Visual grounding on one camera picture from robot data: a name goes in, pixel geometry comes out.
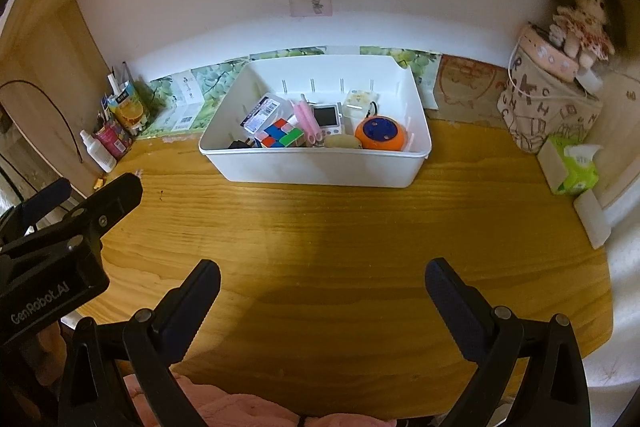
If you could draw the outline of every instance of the black cable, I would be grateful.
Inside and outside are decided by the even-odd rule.
[[[378,104],[376,102],[371,102],[369,104],[369,112],[367,113],[367,116],[365,118],[369,118],[370,116],[377,116],[377,115],[378,115]]]
[[[12,164],[12,163],[11,163],[11,162],[6,158],[6,156],[4,156],[4,154],[2,154],[1,152],[0,152],[0,158],[2,158],[2,160],[3,160],[7,165],[9,165],[9,166],[10,166],[10,167],[15,171],[15,173],[16,173],[16,174],[18,174],[18,176],[20,176],[20,178],[22,178],[22,179],[24,180],[24,182],[25,182],[25,183],[27,183],[27,185],[29,185],[29,186],[34,190],[34,192],[36,192],[36,193],[38,193],[38,192],[39,192],[39,190],[37,190],[37,188],[33,186],[33,183],[31,183],[31,182],[30,182],[30,181],[29,181],[29,180],[24,176],[24,174],[22,174],[20,171],[18,171],[18,169],[17,169],[17,168],[15,168],[15,165],[14,165],[14,164]],[[69,212],[69,210],[68,210],[68,209],[66,209],[64,206],[62,206],[61,204],[59,204],[59,205],[58,205],[58,207],[60,207],[60,208],[61,208],[62,210],[64,210],[65,212]]]
[[[42,89],[40,89],[38,86],[33,84],[33,82],[30,82],[28,80],[9,80],[9,82],[6,82],[6,83],[0,85],[0,89],[2,89],[3,87],[6,87],[6,86],[10,86],[11,84],[27,84],[27,86],[35,87],[37,90],[39,90],[47,98],[47,100],[49,100],[49,103],[58,112],[58,114],[60,115],[62,120],[65,122],[66,128],[69,130],[69,134],[71,135],[71,139],[74,141],[74,145],[76,146],[76,153],[78,153],[78,159],[80,160],[80,163],[84,163],[84,161],[82,160],[82,153],[80,152],[80,148],[78,147],[78,142],[76,141],[76,136],[74,135],[74,132],[71,130],[71,126],[69,126],[68,121],[66,121],[65,115],[62,114],[62,111],[60,111],[58,109],[58,106],[53,102],[53,100],[51,100],[49,95],[47,93],[45,93]]]
[[[18,196],[20,203],[24,203],[24,196],[20,193],[20,190],[18,190],[18,187],[15,186],[14,181],[9,177],[9,175],[2,168],[2,166],[0,166],[0,174],[2,174],[2,177],[9,184],[9,186],[11,187],[11,190],[15,192],[15,195]]]

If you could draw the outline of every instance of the stuffed doll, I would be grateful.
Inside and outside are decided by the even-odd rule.
[[[597,60],[626,46],[625,25],[618,0],[554,0],[558,12],[549,30],[549,40],[565,54],[577,58],[581,73]]]

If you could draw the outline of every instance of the wooden desk surface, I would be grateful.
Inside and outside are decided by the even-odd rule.
[[[503,130],[430,121],[433,154],[406,189],[232,184],[196,139],[137,142],[143,201],[103,238],[100,322],[153,308],[201,258],[222,291],[185,362],[198,383],[311,415],[445,412],[475,370],[424,289],[445,257],[492,305],[571,318],[582,355],[612,330],[604,250],[570,198]],[[511,388],[524,370],[520,364]]]

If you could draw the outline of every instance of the small screen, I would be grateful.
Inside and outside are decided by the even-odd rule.
[[[338,125],[335,107],[314,107],[314,117],[320,127],[336,127]]]

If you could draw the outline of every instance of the white storage box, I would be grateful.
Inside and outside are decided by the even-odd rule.
[[[378,93],[379,114],[407,131],[402,152],[337,148],[227,149],[247,135],[241,122],[267,92],[297,102],[342,103],[350,90]],[[350,132],[359,121],[346,119]],[[431,152],[431,137],[411,69],[392,57],[317,55],[251,62],[200,139],[200,152],[233,182],[408,187]]]

